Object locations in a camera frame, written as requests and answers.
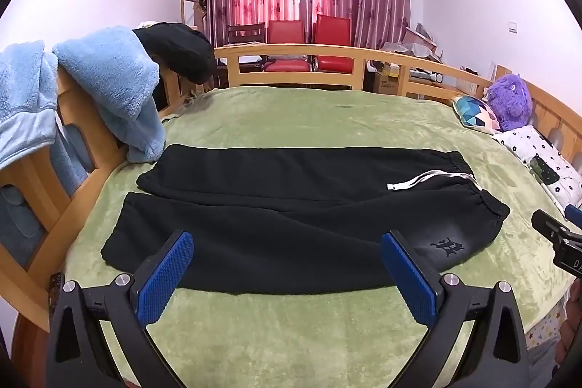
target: wooden bed frame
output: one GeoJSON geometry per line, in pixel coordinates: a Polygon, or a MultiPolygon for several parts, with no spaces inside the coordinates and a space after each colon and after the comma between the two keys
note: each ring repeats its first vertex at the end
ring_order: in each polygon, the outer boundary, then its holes
{"type": "MultiPolygon", "coordinates": [[[[440,72],[477,85],[476,97],[481,98],[492,83],[479,76],[446,65],[414,57],[354,47],[313,44],[236,45],[217,48],[217,58],[228,61],[231,87],[252,84],[314,84],[344,85],[361,90],[366,60],[400,65],[397,92],[425,95],[448,101],[459,94],[442,87],[422,84],[409,78],[411,67],[440,72]],[[353,71],[321,72],[251,72],[241,73],[239,56],[245,55],[325,55],[354,59],[353,71]]],[[[179,80],[171,70],[161,67],[161,78],[168,106],[160,112],[164,117],[183,104],[186,93],[193,89],[187,81],[179,80]]],[[[59,67],[58,107],[64,124],[74,124],[81,131],[95,170],[72,197],[68,197],[52,169],[48,148],[43,148],[0,170],[0,186],[12,184],[24,194],[30,208],[47,231],[45,239],[32,257],[30,265],[22,268],[0,245],[0,296],[22,317],[48,331],[48,292],[51,274],[58,272],[66,253],[83,228],[105,181],[125,160],[126,147],[117,141],[101,120],[92,99],[59,67]]],[[[562,154],[567,160],[582,151],[582,117],[565,104],[533,84],[529,89],[538,116],[538,129],[548,136],[554,129],[563,134],[562,154]]]]}

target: red chair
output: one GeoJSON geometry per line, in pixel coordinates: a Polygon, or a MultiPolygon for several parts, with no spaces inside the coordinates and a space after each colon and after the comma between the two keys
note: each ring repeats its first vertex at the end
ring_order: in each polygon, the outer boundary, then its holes
{"type": "MultiPolygon", "coordinates": [[[[305,30],[301,20],[272,20],[267,29],[267,43],[305,43],[305,30]]],[[[307,60],[286,58],[289,55],[268,63],[264,71],[310,71],[307,60]]]]}
{"type": "MultiPolygon", "coordinates": [[[[351,46],[350,20],[331,15],[317,16],[315,25],[315,42],[324,45],[351,46]]],[[[351,73],[354,60],[338,56],[318,56],[315,58],[315,70],[332,73],[351,73]]]]}

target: metal screw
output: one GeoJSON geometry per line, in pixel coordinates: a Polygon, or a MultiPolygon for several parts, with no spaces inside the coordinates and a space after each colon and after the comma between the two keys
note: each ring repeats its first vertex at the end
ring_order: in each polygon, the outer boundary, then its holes
{"type": "Polygon", "coordinates": [[[71,292],[75,289],[75,282],[74,281],[67,281],[64,285],[63,285],[63,291],[65,292],[71,292]]]}
{"type": "Polygon", "coordinates": [[[115,284],[117,286],[125,286],[127,283],[129,283],[129,280],[131,278],[129,277],[129,275],[122,273],[121,275],[117,275],[117,278],[115,279],[115,284]]]}
{"type": "Polygon", "coordinates": [[[511,291],[511,285],[507,281],[500,281],[499,289],[503,292],[509,292],[511,291]]]}
{"type": "Polygon", "coordinates": [[[452,273],[447,273],[444,280],[445,283],[449,286],[456,286],[459,284],[459,277],[452,273]]]}

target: chair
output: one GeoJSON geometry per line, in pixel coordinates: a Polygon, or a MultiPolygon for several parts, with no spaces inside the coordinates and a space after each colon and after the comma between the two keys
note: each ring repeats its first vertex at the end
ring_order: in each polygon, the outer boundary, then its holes
{"type": "MultiPolygon", "coordinates": [[[[305,30],[301,20],[272,20],[269,22],[268,43],[305,43],[305,30]]],[[[306,71],[311,70],[305,59],[279,55],[265,66],[264,71],[306,71]]]]}
{"type": "MultiPolygon", "coordinates": [[[[314,43],[324,45],[351,46],[350,20],[331,15],[317,16],[314,43]]],[[[318,56],[315,58],[315,70],[334,73],[350,73],[354,60],[337,56],[318,56]]]]}
{"type": "Polygon", "coordinates": [[[229,25],[226,28],[226,43],[248,43],[260,41],[265,43],[265,23],[252,25],[229,25]]]}

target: hand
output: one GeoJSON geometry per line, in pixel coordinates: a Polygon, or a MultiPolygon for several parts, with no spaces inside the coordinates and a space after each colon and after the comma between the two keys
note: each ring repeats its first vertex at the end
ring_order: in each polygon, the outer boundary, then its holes
{"type": "Polygon", "coordinates": [[[576,280],[570,288],[570,299],[566,303],[566,320],[560,327],[560,342],[556,345],[556,361],[561,364],[566,358],[566,352],[570,348],[574,335],[582,319],[582,307],[580,297],[581,280],[576,280]]]}

